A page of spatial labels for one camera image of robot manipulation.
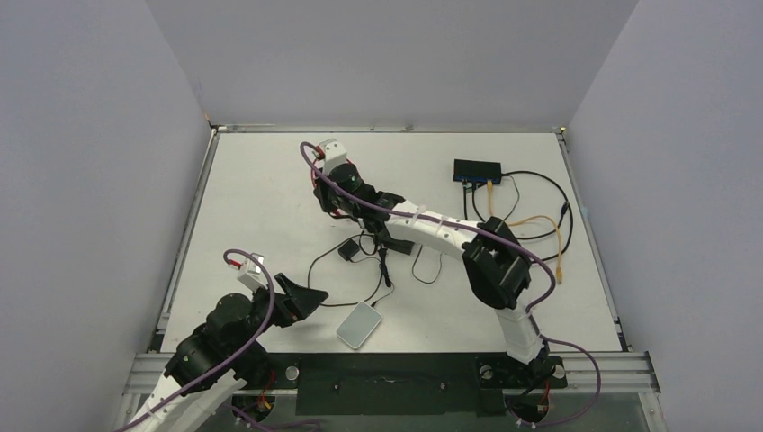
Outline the white square network box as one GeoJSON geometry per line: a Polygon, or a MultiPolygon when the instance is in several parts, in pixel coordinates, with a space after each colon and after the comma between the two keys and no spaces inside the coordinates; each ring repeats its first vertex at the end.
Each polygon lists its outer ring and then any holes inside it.
{"type": "Polygon", "coordinates": [[[359,302],[336,330],[337,337],[353,350],[359,349],[382,322],[382,315],[369,303],[359,302]]]}

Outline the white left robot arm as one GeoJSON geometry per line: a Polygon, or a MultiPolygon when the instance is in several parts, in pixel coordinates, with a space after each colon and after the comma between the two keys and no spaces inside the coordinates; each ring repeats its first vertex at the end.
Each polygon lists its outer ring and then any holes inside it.
{"type": "Polygon", "coordinates": [[[305,320],[328,298],[284,274],[258,283],[251,294],[221,297],[206,320],[181,341],[154,389],[123,426],[125,431],[194,431],[245,386],[292,387],[283,378],[289,363],[270,356],[258,338],[270,327],[305,320]]]}

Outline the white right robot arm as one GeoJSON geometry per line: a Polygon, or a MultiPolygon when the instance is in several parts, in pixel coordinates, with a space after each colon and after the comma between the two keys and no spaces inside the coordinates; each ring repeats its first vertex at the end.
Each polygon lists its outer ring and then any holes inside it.
{"type": "Polygon", "coordinates": [[[474,296],[496,312],[509,376],[529,384],[543,373],[548,345],[520,298],[531,282],[533,256],[503,220],[469,221],[429,211],[400,195],[375,190],[349,163],[328,175],[316,167],[311,171],[322,211],[344,213],[379,243],[418,244],[460,260],[474,296]]]}

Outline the small black wall adapter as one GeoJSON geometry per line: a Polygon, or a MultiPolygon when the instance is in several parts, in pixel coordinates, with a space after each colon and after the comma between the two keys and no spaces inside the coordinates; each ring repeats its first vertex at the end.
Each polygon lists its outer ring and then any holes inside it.
{"type": "Polygon", "coordinates": [[[360,253],[360,247],[355,240],[350,238],[339,246],[337,253],[345,261],[352,262],[353,258],[360,253]]]}

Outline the black ribbed network switch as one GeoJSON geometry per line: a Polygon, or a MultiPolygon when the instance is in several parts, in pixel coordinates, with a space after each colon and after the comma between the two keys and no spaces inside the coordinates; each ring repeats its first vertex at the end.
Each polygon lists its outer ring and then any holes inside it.
{"type": "Polygon", "coordinates": [[[499,185],[503,173],[499,162],[455,159],[453,161],[453,181],[459,183],[499,185]]]}

